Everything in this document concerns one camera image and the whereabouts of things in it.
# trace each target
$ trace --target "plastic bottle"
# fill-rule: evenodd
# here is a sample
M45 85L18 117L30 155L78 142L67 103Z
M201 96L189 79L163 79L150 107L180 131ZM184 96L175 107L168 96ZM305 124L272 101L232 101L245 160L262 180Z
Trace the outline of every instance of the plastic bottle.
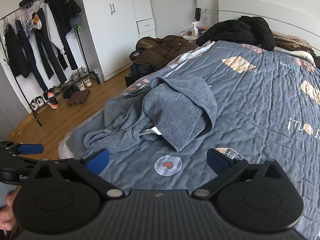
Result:
M199 22L193 22L193 28L192 28L192 36L193 37L198 37L199 36L199 33L198 33L198 28L197 28L197 25L198 25Z
M100 84L103 84L104 80L101 73L97 69L94 69L93 72L98 76Z

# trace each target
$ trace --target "red heart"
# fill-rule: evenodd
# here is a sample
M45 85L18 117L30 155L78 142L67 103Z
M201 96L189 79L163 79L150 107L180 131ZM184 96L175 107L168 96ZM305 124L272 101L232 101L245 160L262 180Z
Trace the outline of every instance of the red heart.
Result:
M163 164L164 167L167 167L168 169L172 169L173 168L173 163L172 162L165 162Z

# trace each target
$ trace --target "ribbed gray plate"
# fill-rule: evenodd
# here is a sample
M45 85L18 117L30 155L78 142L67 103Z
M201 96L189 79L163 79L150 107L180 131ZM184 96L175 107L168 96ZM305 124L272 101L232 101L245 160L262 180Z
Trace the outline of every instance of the ribbed gray plate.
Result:
M132 190L122 200L107 202L93 221L77 231L54 236L23 231L17 237L17 240L38 239L303 240L303 237L294 230L274 235L244 232L220 218L210 202L195 200L185 190Z

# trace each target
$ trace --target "gray door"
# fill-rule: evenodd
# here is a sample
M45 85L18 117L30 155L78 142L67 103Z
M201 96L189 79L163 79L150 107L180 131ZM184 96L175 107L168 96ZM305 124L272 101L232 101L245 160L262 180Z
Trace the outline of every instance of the gray door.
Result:
M9 133L28 115L20 102L0 64L0 139L5 140Z

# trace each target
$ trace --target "black brush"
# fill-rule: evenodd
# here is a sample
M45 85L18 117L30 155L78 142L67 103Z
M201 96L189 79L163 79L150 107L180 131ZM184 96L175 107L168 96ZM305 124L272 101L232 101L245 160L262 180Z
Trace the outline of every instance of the black brush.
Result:
M196 15L195 15L195 19L196 21L200 21L200 17L201 17L201 8L196 8Z

